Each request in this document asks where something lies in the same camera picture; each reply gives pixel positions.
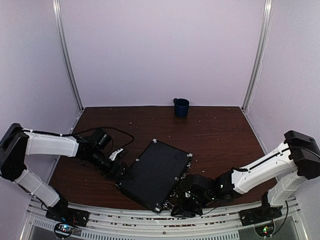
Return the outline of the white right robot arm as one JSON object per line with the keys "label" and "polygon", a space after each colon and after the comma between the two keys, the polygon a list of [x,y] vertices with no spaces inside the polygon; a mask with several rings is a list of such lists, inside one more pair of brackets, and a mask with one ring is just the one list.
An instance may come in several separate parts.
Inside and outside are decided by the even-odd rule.
{"label": "white right robot arm", "polygon": [[282,175],[281,180],[261,198],[253,213],[259,220],[281,216],[285,201],[307,180],[320,176],[320,148],[306,134],[290,130],[272,152],[243,167],[233,167],[216,178],[188,174],[176,190],[173,217],[193,218],[213,203],[228,203],[251,189]]}

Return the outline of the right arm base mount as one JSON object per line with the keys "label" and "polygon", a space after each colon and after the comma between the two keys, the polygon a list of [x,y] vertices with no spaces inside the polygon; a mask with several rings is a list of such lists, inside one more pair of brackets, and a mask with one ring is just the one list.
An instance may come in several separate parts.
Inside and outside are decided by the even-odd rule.
{"label": "right arm base mount", "polygon": [[260,206],[239,212],[242,226],[255,225],[255,233],[265,239],[270,238],[276,232],[274,219],[281,216],[282,207],[272,207],[267,192],[262,195]]}

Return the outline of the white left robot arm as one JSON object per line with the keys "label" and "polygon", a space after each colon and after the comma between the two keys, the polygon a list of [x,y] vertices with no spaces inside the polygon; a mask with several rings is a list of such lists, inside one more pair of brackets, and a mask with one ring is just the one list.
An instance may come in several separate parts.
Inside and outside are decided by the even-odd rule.
{"label": "white left robot arm", "polygon": [[93,127],[76,133],[54,133],[22,127],[12,123],[0,141],[0,175],[3,179],[17,184],[44,205],[61,222],[72,218],[68,201],[43,180],[39,167],[32,170],[41,160],[52,163],[60,157],[76,158],[91,164],[102,175],[111,180],[129,177],[129,168],[120,160],[125,153],[123,145],[109,153],[103,150],[113,144],[113,137],[106,131],[107,126]]}

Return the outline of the black poker set case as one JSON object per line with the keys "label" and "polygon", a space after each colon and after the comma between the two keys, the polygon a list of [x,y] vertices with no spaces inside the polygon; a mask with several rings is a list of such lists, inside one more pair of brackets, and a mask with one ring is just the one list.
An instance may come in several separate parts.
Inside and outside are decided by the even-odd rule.
{"label": "black poker set case", "polygon": [[159,214],[190,167],[193,154],[154,138],[129,168],[130,179],[116,183],[126,197]]}

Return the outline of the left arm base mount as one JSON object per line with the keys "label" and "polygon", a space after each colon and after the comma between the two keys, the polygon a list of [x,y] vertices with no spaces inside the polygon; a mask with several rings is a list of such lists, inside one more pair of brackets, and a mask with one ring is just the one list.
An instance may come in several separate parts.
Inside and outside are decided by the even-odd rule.
{"label": "left arm base mount", "polygon": [[86,227],[90,213],[86,210],[69,207],[69,202],[60,193],[58,202],[53,206],[41,203],[46,209],[45,217],[57,221],[53,227],[53,233],[59,240],[69,238],[74,230],[79,227]]}

